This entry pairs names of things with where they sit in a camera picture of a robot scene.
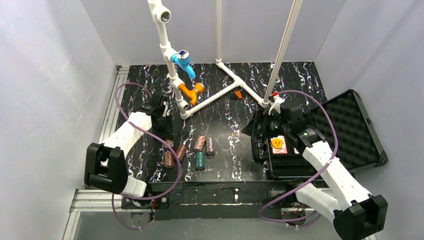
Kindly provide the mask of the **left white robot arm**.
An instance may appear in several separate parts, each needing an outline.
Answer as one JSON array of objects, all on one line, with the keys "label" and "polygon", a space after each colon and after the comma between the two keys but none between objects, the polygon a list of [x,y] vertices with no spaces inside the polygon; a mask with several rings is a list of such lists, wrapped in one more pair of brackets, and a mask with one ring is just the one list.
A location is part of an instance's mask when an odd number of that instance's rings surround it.
[{"label": "left white robot arm", "polygon": [[111,136],[100,143],[91,143],[86,151],[84,183],[127,197],[147,197],[150,186],[128,175],[126,156],[145,132],[173,145],[173,118],[168,110],[168,98],[155,93]]}]

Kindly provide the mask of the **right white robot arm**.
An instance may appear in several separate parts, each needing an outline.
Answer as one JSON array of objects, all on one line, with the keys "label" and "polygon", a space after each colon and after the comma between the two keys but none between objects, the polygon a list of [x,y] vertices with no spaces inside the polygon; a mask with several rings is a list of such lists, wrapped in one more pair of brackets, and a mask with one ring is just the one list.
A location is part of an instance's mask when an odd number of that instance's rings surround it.
[{"label": "right white robot arm", "polygon": [[343,166],[324,135],[310,125],[300,106],[278,103],[270,109],[258,109],[242,130],[250,136],[252,154],[263,160],[257,149],[271,138],[283,136],[297,149],[317,173],[282,195],[295,194],[296,200],[312,207],[332,222],[343,240],[362,240],[384,229],[388,202],[373,195]]}]

